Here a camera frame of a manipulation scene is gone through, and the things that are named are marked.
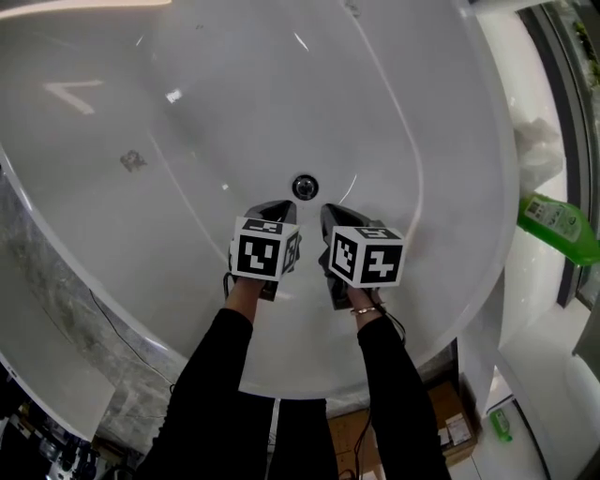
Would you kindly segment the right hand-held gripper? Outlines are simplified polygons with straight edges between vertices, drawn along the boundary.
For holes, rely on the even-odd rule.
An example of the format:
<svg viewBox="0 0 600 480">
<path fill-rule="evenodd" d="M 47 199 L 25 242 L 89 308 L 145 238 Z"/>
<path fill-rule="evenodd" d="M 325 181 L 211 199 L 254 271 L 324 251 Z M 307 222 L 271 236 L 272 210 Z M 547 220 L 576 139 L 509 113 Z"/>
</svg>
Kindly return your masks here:
<svg viewBox="0 0 600 480">
<path fill-rule="evenodd" d="M 399 285 L 405 241 L 395 228 L 352 209 L 328 203 L 321 209 L 325 252 L 319 258 L 335 310 L 349 309 L 349 288 L 368 292 Z"/>
</svg>

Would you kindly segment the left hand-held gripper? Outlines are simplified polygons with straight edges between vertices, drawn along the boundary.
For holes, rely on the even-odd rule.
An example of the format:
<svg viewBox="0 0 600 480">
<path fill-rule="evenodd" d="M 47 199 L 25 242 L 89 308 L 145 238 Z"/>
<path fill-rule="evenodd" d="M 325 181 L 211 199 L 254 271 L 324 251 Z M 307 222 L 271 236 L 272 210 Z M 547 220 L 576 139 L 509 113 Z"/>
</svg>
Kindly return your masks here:
<svg viewBox="0 0 600 480">
<path fill-rule="evenodd" d="M 235 279 L 263 282 L 260 297 L 273 301 L 278 283 L 291 273 L 299 260 L 300 227 L 289 200 L 252 206 L 235 221 L 229 250 L 229 272 Z"/>
</svg>

